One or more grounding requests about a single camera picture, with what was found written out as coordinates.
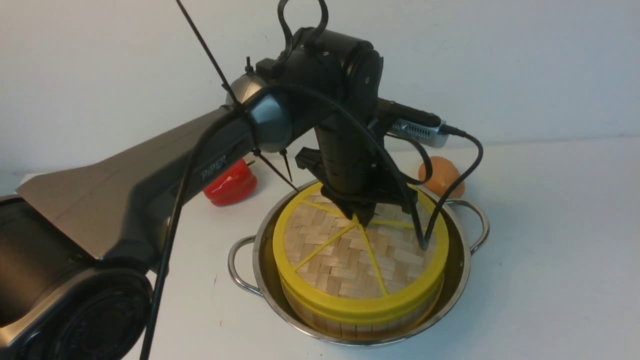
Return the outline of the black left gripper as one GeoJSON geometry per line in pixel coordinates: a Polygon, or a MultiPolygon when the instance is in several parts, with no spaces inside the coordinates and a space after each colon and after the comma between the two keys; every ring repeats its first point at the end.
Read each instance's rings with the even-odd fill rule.
{"type": "Polygon", "coordinates": [[[325,120],[314,127],[318,149],[302,148],[295,164],[321,183],[321,194],[346,218],[366,227],[377,205],[410,207],[374,145],[349,120],[325,120]]]}

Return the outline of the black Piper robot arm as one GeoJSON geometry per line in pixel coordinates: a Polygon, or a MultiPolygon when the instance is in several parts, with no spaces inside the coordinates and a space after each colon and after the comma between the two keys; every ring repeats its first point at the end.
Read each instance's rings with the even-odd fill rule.
{"type": "Polygon", "coordinates": [[[279,59],[230,86],[226,104],[92,165],[43,174],[1,199],[1,358],[121,360],[157,315],[174,212],[254,151],[295,157],[347,217],[408,211],[415,192],[382,151],[383,57],[363,39],[299,29],[279,59]]]}

